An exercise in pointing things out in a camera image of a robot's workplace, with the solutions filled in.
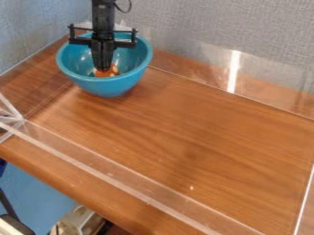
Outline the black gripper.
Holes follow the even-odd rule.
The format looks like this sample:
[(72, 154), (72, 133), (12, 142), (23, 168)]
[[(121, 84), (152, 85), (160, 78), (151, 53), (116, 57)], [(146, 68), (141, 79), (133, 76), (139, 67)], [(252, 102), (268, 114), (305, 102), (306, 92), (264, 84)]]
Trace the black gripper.
[(131, 31), (115, 30), (115, 10), (120, 12), (129, 12), (131, 8), (124, 11), (116, 4), (116, 0), (92, 0), (92, 36), (77, 37), (75, 30), (80, 27), (68, 26), (71, 44), (88, 45), (92, 51), (93, 64), (97, 70), (108, 71), (112, 66), (112, 54), (117, 47), (133, 48), (136, 46), (137, 30)]

